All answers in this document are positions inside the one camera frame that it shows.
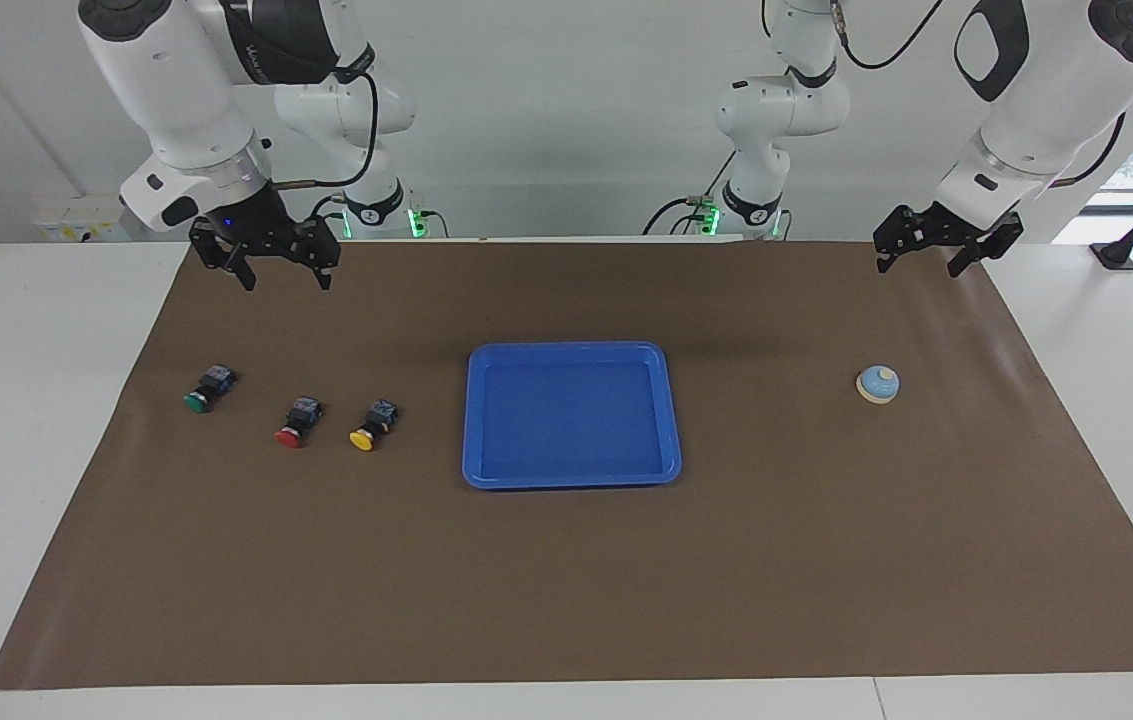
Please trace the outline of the green push button switch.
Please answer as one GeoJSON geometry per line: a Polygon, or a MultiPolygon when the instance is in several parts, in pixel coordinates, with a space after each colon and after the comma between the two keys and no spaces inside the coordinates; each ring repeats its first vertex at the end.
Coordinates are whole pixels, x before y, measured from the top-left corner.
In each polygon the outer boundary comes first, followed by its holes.
{"type": "Polygon", "coordinates": [[[210,365],[201,375],[201,381],[184,397],[185,406],[197,414],[210,413],[222,398],[240,381],[236,370],[222,364],[210,365]]]}

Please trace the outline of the red push button switch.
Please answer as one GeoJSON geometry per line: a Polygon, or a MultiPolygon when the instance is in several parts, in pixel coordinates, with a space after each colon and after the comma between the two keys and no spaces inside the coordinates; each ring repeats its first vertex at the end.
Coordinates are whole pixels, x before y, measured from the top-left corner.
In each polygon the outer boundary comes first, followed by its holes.
{"type": "Polygon", "coordinates": [[[324,406],[316,398],[309,396],[296,398],[286,415],[283,427],[274,433],[275,441],[287,448],[303,448],[310,430],[320,423],[323,414],[324,406]]]}

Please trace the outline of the yellow push button switch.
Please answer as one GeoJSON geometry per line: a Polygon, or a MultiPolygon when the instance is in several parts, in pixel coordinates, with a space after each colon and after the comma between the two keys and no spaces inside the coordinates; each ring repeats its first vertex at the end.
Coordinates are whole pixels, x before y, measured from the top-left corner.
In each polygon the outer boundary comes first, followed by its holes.
{"type": "Polygon", "coordinates": [[[370,452],[377,444],[380,437],[387,437],[392,432],[397,420],[400,420],[397,404],[380,398],[370,405],[369,410],[366,410],[359,427],[355,427],[348,434],[348,441],[359,450],[370,452]]]}

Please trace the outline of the light blue desk bell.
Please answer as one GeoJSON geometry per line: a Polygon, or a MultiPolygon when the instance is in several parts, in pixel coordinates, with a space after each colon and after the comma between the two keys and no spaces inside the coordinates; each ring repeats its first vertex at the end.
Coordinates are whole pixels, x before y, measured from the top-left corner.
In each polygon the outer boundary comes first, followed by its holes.
{"type": "Polygon", "coordinates": [[[855,378],[857,392],[871,404],[891,404],[898,397],[898,373],[891,366],[874,365],[863,369],[855,378]]]}

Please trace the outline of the blue plastic tray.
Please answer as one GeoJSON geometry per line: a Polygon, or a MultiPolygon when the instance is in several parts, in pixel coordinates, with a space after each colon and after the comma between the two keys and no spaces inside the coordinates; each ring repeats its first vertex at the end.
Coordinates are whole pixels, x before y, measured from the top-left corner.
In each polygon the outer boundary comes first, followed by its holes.
{"type": "Polygon", "coordinates": [[[665,351],[645,341],[475,348],[461,471],[483,491],[667,486],[682,451],[665,351]]]}

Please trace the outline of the brown table mat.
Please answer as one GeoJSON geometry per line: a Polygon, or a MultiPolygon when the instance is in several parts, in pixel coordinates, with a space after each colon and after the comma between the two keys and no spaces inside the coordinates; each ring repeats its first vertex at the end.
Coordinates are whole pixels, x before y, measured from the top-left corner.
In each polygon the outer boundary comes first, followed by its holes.
{"type": "Polygon", "coordinates": [[[188,254],[0,650],[0,689],[1133,671],[1133,525],[981,269],[862,243],[188,254]],[[489,492],[483,345],[650,341],[682,471],[489,492]],[[240,381],[210,413],[210,365],[240,381]],[[898,397],[857,392],[863,369],[898,397]],[[296,398],[324,414],[278,443],[296,398]],[[370,405],[400,420],[348,441],[370,405]]]}

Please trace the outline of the white wall socket box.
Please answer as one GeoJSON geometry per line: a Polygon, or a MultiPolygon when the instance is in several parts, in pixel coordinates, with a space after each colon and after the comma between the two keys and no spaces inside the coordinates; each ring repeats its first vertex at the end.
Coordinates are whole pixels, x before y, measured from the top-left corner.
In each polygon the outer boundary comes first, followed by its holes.
{"type": "Polygon", "coordinates": [[[128,243],[136,240],[135,219],[117,196],[90,195],[63,206],[40,207],[32,223],[41,242],[128,243]]]}

